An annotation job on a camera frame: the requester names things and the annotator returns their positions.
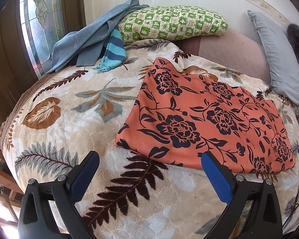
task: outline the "brown blanket trim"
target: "brown blanket trim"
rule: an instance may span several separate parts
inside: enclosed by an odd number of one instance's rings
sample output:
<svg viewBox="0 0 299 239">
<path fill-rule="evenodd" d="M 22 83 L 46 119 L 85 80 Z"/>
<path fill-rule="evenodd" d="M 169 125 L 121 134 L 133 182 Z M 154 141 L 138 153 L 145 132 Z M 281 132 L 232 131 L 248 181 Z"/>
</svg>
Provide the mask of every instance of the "brown blanket trim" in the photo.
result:
<svg viewBox="0 0 299 239">
<path fill-rule="evenodd" d="M 6 137 L 6 134 L 8 132 L 8 129 L 17 115 L 17 113 L 20 111 L 20 109 L 25 105 L 25 103 L 28 101 L 28 99 L 37 91 L 39 90 L 43 85 L 45 85 L 47 82 L 52 80 L 56 75 L 62 73 L 64 70 L 68 69 L 71 66 L 68 66 L 64 68 L 62 71 L 58 73 L 50 73 L 47 75 L 42 76 L 34 85 L 32 85 L 29 89 L 27 89 L 18 100 L 17 104 L 13 108 L 13 111 L 10 113 L 10 115 L 7 117 L 7 120 L 2 123 L 0 127 L 0 149 L 2 150 L 3 142 Z"/>
</svg>

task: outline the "green patterned pillow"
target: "green patterned pillow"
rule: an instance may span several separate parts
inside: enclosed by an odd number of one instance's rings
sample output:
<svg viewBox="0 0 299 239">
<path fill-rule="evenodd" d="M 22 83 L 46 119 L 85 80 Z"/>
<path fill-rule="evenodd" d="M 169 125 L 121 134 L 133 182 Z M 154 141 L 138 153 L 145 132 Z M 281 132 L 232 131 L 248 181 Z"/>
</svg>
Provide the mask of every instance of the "green patterned pillow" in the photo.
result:
<svg viewBox="0 0 299 239">
<path fill-rule="evenodd" d="M 124 45 L 148 38 L 179 40 L 192 36 L 222 36 L 227 28 L 221 15 L 197 6 L 143 8 L 119 22 Z"/>
</svg>

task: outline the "screw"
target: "screw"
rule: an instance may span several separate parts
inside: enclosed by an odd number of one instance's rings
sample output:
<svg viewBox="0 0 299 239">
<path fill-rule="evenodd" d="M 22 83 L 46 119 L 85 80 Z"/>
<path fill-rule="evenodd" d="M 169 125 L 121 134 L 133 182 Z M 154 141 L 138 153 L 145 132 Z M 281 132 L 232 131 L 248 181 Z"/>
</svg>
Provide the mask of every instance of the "screw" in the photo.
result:
<svg viewBox="0 0 299 239">
<path fill-rule="evenodd" d="M 66 176 L 64 174 L 62 174 L 58 177 L 58 181 L 63 182 L 65 180 L 65 178 L 66 178 Z"/>
<path fill-rule="evenodd" d="M 266 183 L 267 183 L 268 185 L 271 185 L 271 184 L 272 184 L 272 180 L 270 180 L 270 179 L 266 179 Z"/>
<path fill-rule="evenodd" d="M 36 179 L 31 178 L 30 180 L 28 180 L 28 184 L 29 184 L 29 185 L 32 185 L 32 184 L 34 184 L 36 181 L 37 181 Z"/>
<path fill-rule="evenodd" d="M 244 180 L 244 177 L 240 174 L 236 175 L 236 180 L 238 180 L 239 182 L 242 182 Z"/>
</svg>

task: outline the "blue striped fabric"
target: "blue striped fabric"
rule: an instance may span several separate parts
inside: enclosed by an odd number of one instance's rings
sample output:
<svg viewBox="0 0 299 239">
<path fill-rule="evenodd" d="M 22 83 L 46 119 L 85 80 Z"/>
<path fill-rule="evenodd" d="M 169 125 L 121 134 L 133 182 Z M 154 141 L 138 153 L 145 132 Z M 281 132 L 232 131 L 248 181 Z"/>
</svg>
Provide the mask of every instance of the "blue striped fabric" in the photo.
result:
<svg viewBox="0 0 299 239">
<path fill-rule="evenodd" d="M 106 46 L 105 54 L 96 70 L 107 72 L 118 67 L 126 60 L 126 51 L 123 46 L 121 33 L 116 26 L 112 31 Z"/>
</svg>

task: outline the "black flower print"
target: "black flower print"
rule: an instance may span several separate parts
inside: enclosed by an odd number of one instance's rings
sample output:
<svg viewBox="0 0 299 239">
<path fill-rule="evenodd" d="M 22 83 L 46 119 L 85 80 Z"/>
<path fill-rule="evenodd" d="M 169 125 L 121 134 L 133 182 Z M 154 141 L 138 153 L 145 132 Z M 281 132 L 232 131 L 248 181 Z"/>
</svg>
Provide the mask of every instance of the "black flower print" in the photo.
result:
<svg viewBox="0 0 299 239">
<path fill-rule="evenodd" d="M 228 89 L 227 85 L 222 82 L 212 82 L 214 92 L 218 93 L 224 99 L 230 100 L 231 97 L 234 97 L 234 94 L 231 90 Z"/>
<path fill-rule="evenodd" d="M 196 127 L 193 122 L 184 121 L 179 115 L 168 115 L 166 120 L 156 125 L 162 135 L 170 135 L 175 148 L 188 148 L 191 143 L 200 141 L 199 133 L 195 132 Z"/>
<path fill-rule="evenodd" d="M 171 92 L 172 94 L 179 96 L 183 91 L 178 87 L 178 83 L 175 82 L 168 71 L 158 73 L 154 78 L 158 86 L 156 89 L 160 94 Z"/>
<path fill-rule="evenodd" d="M 274 146 L 273 149 L 283 161 L 287 161 L 290 155 L 290 148 L 287 147 L 286 142 L 282 141 L 281 138 L 276 138 L 276 144 L 277 146 Z"/>
<path fill-rule="evenodd" d="M 222 135 L 230 135 L 231 130 L 238 130 L 230 113 L 220 107 L 216 107 L 214 111 L 208 111 L 207 119 L 216 125 Z"/>
<path fill-rule="evenodd" d="M 264 157 L 256 157 L 254 158 L 254 169 L 252 169 L 251 173 L 268 173 L 270 171 L 270 167 L 266 165 Z"/>
<path fill-rule="evenodd" d="M 265 119 L 265 116 L 264 116 L 264 115 L 262 115 L 262 116 L 259 118 L 259 120 L 262 122 L 263 125 L 266 124 L 266 119 Z"/>
</svg>

